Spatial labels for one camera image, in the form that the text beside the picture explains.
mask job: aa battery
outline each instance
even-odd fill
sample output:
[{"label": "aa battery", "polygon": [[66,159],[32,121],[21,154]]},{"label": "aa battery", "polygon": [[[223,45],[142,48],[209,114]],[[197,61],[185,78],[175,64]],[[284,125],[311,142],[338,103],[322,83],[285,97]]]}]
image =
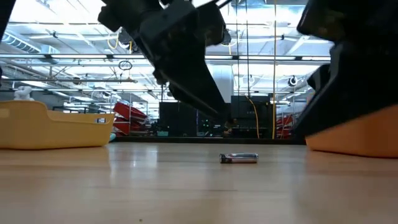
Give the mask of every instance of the aa battery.
[{"label": "aa battery", "polygon": [[256,153],[220,154],[220,163],[257,163],[259,155]]}]

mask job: wooden table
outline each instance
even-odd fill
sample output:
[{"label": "wooden table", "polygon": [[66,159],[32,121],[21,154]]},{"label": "wooden table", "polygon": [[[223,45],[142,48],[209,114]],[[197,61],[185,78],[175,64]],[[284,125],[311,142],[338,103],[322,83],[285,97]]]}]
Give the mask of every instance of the wooden table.
[{"label": "wooden table", "polygon": [[[221,152],[258,164],[220,164]],[[398,161],[303,146],[0,151],[1,224],[398,223]]]}]

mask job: duct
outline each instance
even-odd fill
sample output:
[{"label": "duct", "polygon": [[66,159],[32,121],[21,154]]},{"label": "duct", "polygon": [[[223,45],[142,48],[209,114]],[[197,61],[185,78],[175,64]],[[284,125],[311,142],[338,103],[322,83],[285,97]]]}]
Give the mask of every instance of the duct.
[{"label": "duct", "polygon": [[[59,54],[60,51],[53,48],[52,46],[49,45],[44,45],[44,44],[36,44],[33,43],[29,40],[25,40],[23,36],[7,30],[4,32],[4,35],[2,37],[2,42],[6,43],[8,45],[11,45],[19,50],[22,50],[23,52],[29,53],[29,54]],[[42,62],[47,62],[51,64],[56,64],[58,63],[58,60],[56,59],[40,59]]]},{"label": "duct", "polygon": [[24,40],[22,37],[18,37],[17,34],[13,34],[11,33],[11,31],[8,30],[4,32],[1,42],[14,46],[30,54],[40,53],[39,47],[35,46],[33,43],[29,43],[28,41]]},{"label": "duct", "polygon": [[234,93],[234,74],[231,66],[212,66],[210,72],[225,103],[230,103],[231,96]]}]

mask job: ceiling light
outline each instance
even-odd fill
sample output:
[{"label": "ceiling light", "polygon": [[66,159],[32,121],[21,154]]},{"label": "ceiling light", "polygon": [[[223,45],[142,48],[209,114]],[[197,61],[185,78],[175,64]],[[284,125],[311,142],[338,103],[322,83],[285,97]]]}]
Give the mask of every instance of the ceiling light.
[{"label": "ceiling light", "polygon": [[113,55],[113,58],[118,59],[145,59],[143,55]]},{"label": "ceiling light", "polygon": [[64,97],[69,97],[68,95],[58,92],[58,91],[54,91],[55,94],[60,95],[60,96],[64,96]]},{"label": "ceiling light", "polygon": [[275,103],[287,103],[287,104],[289,104],[290,101],[280,100],[280,101],[275,101]]},{"label": "ceiling light", "polygon": [[302,60],[325,60],[325,61],[330,61],[330,57],[302,57]]},{"label": "ceiling light", "polygon": [[44,91],[44,89],[32,89],[32,91]]},{"label": "ceiling light", "polygon": [[119,95],[112,95],[113,98],[121,100],[122,98]]},{"label": "ceiling light", "polygon": [[37,86],[37,87],[41,87],[41,88],[48,88],[50,86],[45,83],[37,82],[37,81],[22,81],[21,83],[25,83],[28,85]]},{"label": "ceiling light", "polygon": [[224,56],[224,55],[206,55],[205,59],[232,59],[232,56]]},{"label": "ceiling light", "polygon": [[295,60],[295,57],[290,56],[239,56],[240,60]]},{"label": "ceiling light", "polygon": [[61,55],[55,54],[51,55],[52,58],[70,58],[70,59],[79,59],[79,58],[90,58],[90,59],[97,59],[97,58],[107,58],[106,55]]},{"label": "ceiling light", "polygon": [[76,100],[81,100],[81,101],[94,101],[93,99],[89,97],[84,97],[84,96],[74,96]]},{"label": "ceiling light", "polygon": [[114,54],[113,51],[111,49],[105,49],[106,52],[109,52],[111,54]]},{"label": "ceiling light", "polygon": [[0,54],[0,58],[45,58],[41,54]]},{"label": "ceiling light", "polygon": [[80,91],[112,91],[112,90],[102,90],[102,89],[92,90],[92,89],[85,89],[85,90],[80,90]]},{"label": "ceiling light", "polygon": [[48,91],[79,91],[77,89],[48,89]]}]

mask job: cable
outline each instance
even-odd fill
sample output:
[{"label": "cable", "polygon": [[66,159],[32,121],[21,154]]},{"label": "cable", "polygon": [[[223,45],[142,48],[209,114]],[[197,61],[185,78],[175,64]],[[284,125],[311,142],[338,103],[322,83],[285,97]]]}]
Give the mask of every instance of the cable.
[{"label": "cable", "polygon": [[274,84],[272,87],[272,139],[275,139],[275,119],[276,119],[276,104],[275,104],[275,77],[276,77],[276,0],[274,0]]},{"label": "cable", "polygon": [[232,0],[226,0],[223,4],[220,4],[218,6],[219,9],[221,9],[222,7],[226,6],[228,3],[230,3]]},{"label": "cable", "polygon": [[257,138],[260,138],[260,134],[259,134],[259,117],[257,116],[257,109],[256,106],[254,105],[253,101],[250,100],[250,98],[248,96],[245,95],[245,97],[250,101],[250,103],[253,105],[254,108],[254,114],[256,115],[256,130],[257,130]]},{"label": "cable", "polygon": [[116,48],[118,47],[118,45],[119,45],[119,34],[120,34],[120,33],[118,33],[118,35],[116,36],[116,45],[115,45],[114,47],[111,45],[111,42],[110,42],[109,39],[108,39],[108,46],[109,46],[111,49],[116,49]]}]

